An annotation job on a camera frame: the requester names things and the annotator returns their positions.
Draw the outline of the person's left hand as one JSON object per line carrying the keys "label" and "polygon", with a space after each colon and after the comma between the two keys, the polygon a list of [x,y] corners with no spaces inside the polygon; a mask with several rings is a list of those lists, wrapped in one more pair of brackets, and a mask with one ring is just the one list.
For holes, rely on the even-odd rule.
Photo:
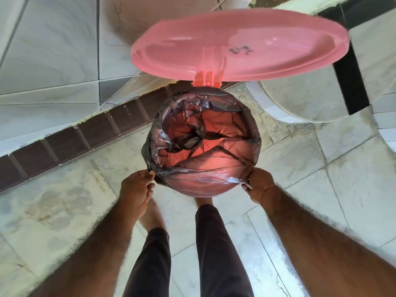
{"label": "person's left hand", "polygon": [[117,204],[126,212],[129,220],[136,222],[143,216],[154,194],[154,187],[154,181],[145,182],[141,178],[141,171],[134,172],[122,181]]}

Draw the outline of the person's right hand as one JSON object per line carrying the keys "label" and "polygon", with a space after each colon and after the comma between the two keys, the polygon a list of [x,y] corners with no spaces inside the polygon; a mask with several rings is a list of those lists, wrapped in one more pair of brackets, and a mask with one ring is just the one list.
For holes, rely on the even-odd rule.
{"label": "person's right hand", "polygon": [[259,197],[260,189],[265,186],[273,185],[275,184],[275,182],[272,175],[269,172],[267,172],[264,169],[255,167],[251,170],[247,183],[245,184],[249,185],[253,189],[250,199],[256,204],[259,204],[258,197]]}

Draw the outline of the black plastic bin bag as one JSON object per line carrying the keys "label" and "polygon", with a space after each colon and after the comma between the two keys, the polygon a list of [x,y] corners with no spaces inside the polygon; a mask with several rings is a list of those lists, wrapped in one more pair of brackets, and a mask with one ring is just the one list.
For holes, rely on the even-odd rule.
{"label": "black plastic bin bag", "polygon": [[157,184],[171,179],[247,183],[261,137],[251,110],[218,88],[193,87],[168,98],[141,155]]}

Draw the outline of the person's right forearm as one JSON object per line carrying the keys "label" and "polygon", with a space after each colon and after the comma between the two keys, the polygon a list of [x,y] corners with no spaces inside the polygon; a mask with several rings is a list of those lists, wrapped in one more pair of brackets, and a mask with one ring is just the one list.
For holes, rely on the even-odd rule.
{"label": "person's right forearm", "polygon": [[263,209],[311,297],[396,297],[396,268],[279,187]]}

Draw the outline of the person's left forearm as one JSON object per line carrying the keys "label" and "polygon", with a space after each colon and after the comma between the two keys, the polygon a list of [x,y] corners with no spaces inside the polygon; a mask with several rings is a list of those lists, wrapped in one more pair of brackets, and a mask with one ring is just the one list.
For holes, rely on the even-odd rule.
{"label": "person's left forearm", "polygon": [[113,297],[141,205],[119,200],[84,243],[28,297]]}

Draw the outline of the orange wrist thread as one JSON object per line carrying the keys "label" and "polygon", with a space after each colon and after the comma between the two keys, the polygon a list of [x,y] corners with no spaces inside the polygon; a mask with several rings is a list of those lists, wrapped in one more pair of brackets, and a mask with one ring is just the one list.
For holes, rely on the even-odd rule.
{"label": "orange wrist thread", "polygon": [[258,203],[260,206],[264,207],[266,203],[272,200],[274,192],[276,193],[276,188],[277,186],[273,184],[260,189],[258,197]]}

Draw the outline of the person's left foot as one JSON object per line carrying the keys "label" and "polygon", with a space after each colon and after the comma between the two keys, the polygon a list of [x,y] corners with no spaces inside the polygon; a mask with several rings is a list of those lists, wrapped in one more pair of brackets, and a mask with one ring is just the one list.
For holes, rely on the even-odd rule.
{"label": "person's left foot", "polygon": [[153,229],[167,230],[165,221],[160,212],[160,208],[153,198],[148,201],[146,212],[139,219],[139,223],[147,231],[147,233]]}

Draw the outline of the pink plastic waste bin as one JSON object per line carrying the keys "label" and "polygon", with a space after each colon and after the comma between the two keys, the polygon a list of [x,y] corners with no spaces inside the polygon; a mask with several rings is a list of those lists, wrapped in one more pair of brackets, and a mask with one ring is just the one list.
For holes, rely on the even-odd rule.
{"label": "pink plastic waste bin", "polygon": [[203,180],[171,179],[167,185],[173,190],[194,198],[210,198],[222,195],[240,183],[209,182]]}

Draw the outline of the person's right leg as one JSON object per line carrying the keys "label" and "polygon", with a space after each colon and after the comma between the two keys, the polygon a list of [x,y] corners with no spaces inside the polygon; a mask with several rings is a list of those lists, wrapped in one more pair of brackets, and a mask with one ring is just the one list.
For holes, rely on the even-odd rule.
{"label": "person's right leg", "polygon": [[248,274],[219,211],[201,205],[195,215],[200,297],[254,297]]}

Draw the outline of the person's leg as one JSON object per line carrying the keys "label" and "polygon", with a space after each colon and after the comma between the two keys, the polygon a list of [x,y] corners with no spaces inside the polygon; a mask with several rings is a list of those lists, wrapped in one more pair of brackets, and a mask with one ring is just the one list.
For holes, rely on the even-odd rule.
{"label": "person's leg", "polygon": [[170,275],[169,235],[163,228],[151,229],[122,297],[169,297]]}
{"label": "person's leg", "polygon": [[254,297],[248,274],[219,211],[201,205],[195,215],[200,297]]}

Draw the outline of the person's left leg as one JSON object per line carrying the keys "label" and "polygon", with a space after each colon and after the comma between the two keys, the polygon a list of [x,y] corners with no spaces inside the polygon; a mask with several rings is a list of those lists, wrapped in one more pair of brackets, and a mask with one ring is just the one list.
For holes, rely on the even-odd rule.
{"label": "person's left leg", "polygon": [[169,235],[163,228],[151,229],[122,297],[169,297],[170,275]]}

